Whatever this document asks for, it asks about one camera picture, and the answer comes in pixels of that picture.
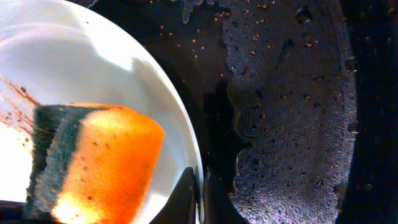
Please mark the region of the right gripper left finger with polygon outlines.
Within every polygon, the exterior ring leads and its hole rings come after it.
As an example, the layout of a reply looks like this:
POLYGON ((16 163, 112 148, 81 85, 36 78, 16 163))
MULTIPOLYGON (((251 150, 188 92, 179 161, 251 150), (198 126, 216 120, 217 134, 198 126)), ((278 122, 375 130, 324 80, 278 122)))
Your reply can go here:
POLYGON ((191 167, 184 169, 163 209, 150 224, 195 224, 195 175, 191 167))

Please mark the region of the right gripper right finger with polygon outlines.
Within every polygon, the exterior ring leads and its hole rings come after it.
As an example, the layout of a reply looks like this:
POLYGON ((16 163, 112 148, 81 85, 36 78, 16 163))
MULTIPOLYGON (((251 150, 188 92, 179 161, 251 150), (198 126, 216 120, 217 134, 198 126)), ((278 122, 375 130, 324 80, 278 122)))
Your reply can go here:
POLYGON ((206 168, 204 183, 204 211, 206 224, 248 224, 224 191, 215 172, 206 168))

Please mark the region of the orange green sponge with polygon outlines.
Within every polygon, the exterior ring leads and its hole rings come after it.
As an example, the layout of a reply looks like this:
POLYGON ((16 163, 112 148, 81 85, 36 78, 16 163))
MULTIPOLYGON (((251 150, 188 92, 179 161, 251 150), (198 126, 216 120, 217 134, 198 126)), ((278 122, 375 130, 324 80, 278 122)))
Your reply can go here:
POLYGON ((165 131, 120 105, 41 105, 33 112, 24 216, 60 223, 131 223, 165 131))

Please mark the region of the light green front plate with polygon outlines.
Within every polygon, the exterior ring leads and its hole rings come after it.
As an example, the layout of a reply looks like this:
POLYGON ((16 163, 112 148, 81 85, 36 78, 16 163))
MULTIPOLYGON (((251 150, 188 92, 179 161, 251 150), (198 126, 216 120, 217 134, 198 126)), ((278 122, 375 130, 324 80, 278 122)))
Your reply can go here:
POLYGON ((183 170, 203 190, 197 138, 183 102, 152 55, 103 16, 68 1, 1 2, 1 200, 23 203, 37 104, 109 103, 156 120, 166 138, 136 223, 148 223, 183 170))

